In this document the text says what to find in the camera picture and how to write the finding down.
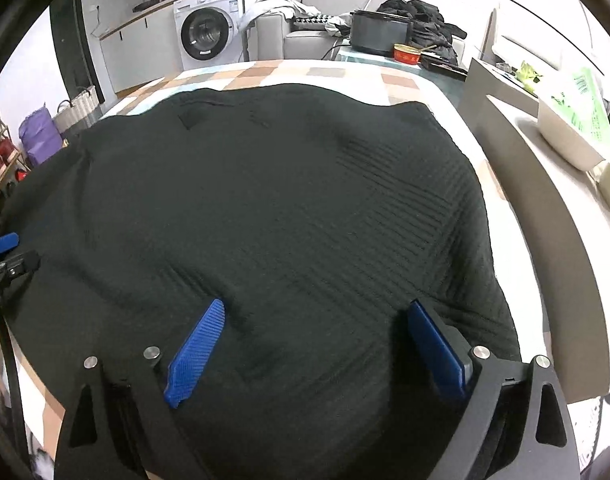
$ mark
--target metal screw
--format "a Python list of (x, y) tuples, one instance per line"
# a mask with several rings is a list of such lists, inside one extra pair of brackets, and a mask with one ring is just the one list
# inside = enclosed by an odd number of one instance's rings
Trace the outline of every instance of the metal screw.
[(87, 368), (88, 370), (90, 370), (90, 368), (94, 368), (97, 364), (98, 364), (98, 359), (96, 359), (96, 356), (93, 356), (93, 355), (91, 355), (90, 357), (85, 359), (85, 361), (83, 361), (83, 366), (85, 368)]
[(143, 357), (146, 359), (156, 359), (160, 355), (160, 348), (157, 346), (148, 346), (143, 351)]
[(544, 355), (537, 355), (536, 364), (538, 366), (540, 366), (541, 368), (549, 368), (549, 365), (551, 364), (551, 362)]
[(479, 359), (487, 359), (490, 356), (489, 350), (484, 346), (475, 346), (474, 355)]

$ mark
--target coffee table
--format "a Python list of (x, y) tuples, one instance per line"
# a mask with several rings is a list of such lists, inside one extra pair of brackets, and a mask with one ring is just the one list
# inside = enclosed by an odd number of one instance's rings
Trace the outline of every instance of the coffee table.
[(354, 50), (350, 45), (345, 44), (338, 49), (335, 61), (345, 61), (351, 63), (367, 63), (378, 66), (387, 66), (389, 68), (395, 68), (402, 70), (403, 72), (410, 72), (421, 76), (423, 79), (427, 79), (434, 83), (445, 97), (450, 101), (454, 108), (458, 108), (461, 97), (463, 96), (464, 83), (447, 75), (431, 72), (425, 69), (421, 65), (408, 65), (396, 61), (390, 57), (375, 56), (374, 54), (365, 54), (364, 52), (358, 52)]

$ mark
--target washing machine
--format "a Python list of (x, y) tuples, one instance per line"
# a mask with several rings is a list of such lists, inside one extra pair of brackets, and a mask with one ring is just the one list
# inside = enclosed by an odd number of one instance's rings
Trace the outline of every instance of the washing machine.
[(174, 19), (183, 69), (243, 61), (243, 0), (178, 0)]

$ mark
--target bed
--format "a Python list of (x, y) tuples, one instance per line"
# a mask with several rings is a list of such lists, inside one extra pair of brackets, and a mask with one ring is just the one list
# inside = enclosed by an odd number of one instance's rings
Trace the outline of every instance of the bed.
[[(341, 92), (358, 101), (389, 106), (425, 103), (454, 143), (467, 156), (483, 190), (494, 270), (508, 302), (518, 335), (520, 355), (529, 362), (547, 351), (547, 326), (530, 253), (510, 203), (464, 121), (436, 85), (421, 76), (368, 64), (317, 60), (277, 60), (189, 70), (161, 78), (122, 99), (106, 113), (137, 115), (177, 92), (199, 88), (218, 91), (309, 84)], [(22, 350), (16, 347), (26, 421), (44, 449), (54, 457), (64, 410), (41, 382)]]

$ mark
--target washing machine door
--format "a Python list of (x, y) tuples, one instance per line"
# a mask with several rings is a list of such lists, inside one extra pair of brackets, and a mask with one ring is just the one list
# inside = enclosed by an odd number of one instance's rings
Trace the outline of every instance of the washing machine door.
[(231, 23), (218, 9), (206, 7), (191, 12), (181, 28), (181, 44), (189, 56), (207, 61), (227, 46)]

